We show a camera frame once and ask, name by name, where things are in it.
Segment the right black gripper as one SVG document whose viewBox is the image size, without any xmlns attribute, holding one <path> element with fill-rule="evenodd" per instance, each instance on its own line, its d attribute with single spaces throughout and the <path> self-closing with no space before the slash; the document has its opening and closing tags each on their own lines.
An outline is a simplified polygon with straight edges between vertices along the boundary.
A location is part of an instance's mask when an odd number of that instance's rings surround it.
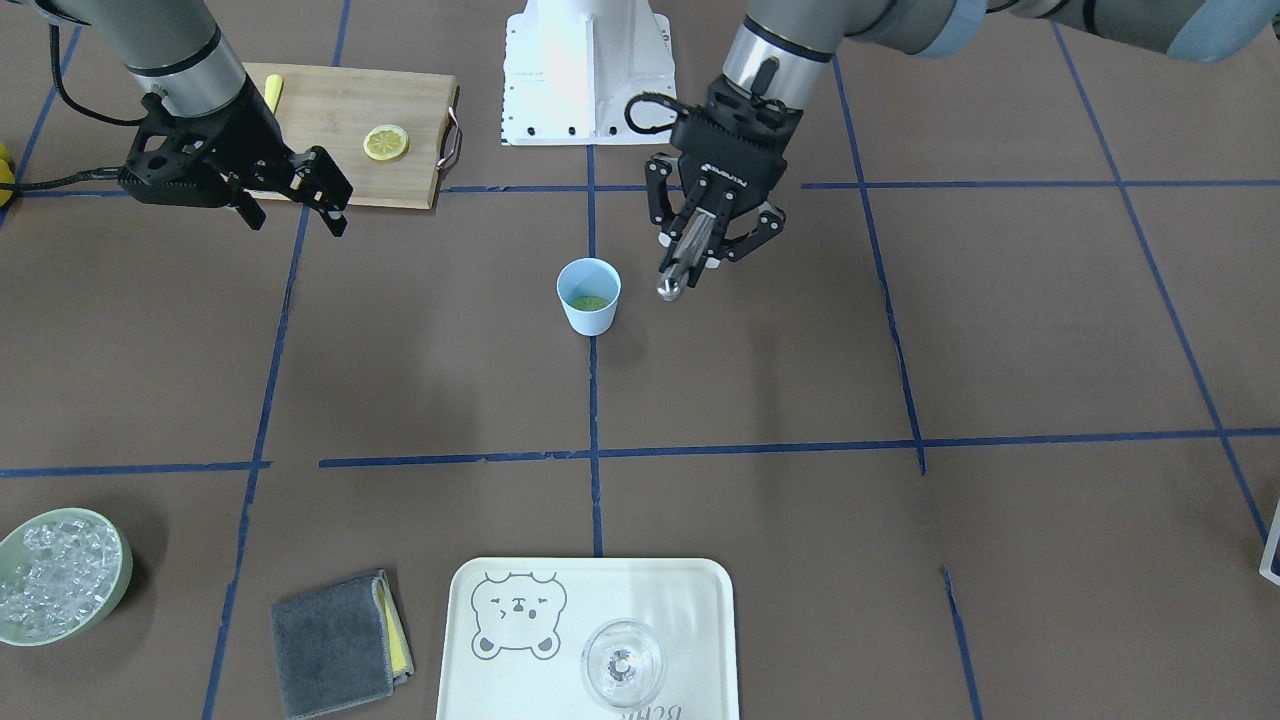
<svg viewBox="0 0 1280 720">
<path fill-rule="evenodd" d="M 201 117 L 173 115 L 156 91 L 141 104 L 146 115 L 116 177 L 131 197 L 184 208 L 227 205 L 250 229 L 261 231 L 266 214 L 251 192 L 270 192 L 316 211 L 332 236 L 344 234 L 353 186 L 324 147 L 294 154 L 285 145 L 250 77 L 224 108 Z"/>
</svg>

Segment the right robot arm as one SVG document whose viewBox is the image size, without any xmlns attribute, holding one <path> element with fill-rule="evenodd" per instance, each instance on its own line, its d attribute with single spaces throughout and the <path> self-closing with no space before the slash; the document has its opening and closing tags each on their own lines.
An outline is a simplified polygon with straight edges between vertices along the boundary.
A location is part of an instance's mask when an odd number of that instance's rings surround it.
<svg viewBox="0 0 1280 720">
<path fill-rule="evenodd" d="M 36 183 L 6 181 L 3 195 L 113 181 L 143 204 L 229 208 L 252 229 L 265 214 L 256 193 L 274 193 L 346 232 L 353 188 L 320 146 L 291 149 L 262 94 L 201 1 L 40 1 L 59 49 L 64 26 L 100 31 L 143 90 L 143 118 L 119 167 Z"/>
</svg>

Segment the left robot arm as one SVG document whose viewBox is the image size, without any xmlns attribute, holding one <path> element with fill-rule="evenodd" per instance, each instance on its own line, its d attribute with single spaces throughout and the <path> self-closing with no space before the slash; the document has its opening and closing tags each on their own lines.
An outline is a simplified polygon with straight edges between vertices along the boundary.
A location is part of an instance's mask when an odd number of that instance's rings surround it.
<svg viewBox="0 0 1280 720">
<path fill-rule="evenodd" d="M 785 227 L 769 195 L 786 149 L 841 42 L 943 58 L 983 19 L 1010 13 L 1183 61 L 1220 61 L 1277 19 L 1275 1 L 753 1 L 699 105 L 645 91 L 630 106 L 671 113 L 675 155 L 646 163 L 646 196 L 664 256 L 660 292 L 736 263 Z"/>
</svg>

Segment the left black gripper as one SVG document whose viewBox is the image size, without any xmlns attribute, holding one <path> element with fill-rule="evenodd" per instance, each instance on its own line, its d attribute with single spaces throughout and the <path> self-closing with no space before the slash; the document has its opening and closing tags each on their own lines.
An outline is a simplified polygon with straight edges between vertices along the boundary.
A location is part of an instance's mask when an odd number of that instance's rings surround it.
<svg viewBox="0 0 1280 720">
<path fill-rule="evenodd" d="M 645 163 L 649 217 L 659 227 L 659 241 L 666 255 L 659 273 L 673 268 L 676 250 L 691 217 L 690 208 L 700 202 L 701 174 L 728 181 L 749 192 L 767 196 L 787 168 L 785 151 L 794 137 L 804 110 L 791 108 L 777 97 L 764 97 L 739 87 L 727 78 L 714 79 L 701 105 L 668 101 L 675 113 L 669 143 L 678 150 L 671 155 L 653 155 Z M 668 179 L 678 170 L 682 208 L 677 213 L 669 201 Z M 787 224 L 786 211 L 769 201 L 756 209 L 751 229 L 728 237 L 728 201 L 717 209 L 705 246 L 705 268 L 739 263 L 781 234 Z"/>
</svg>

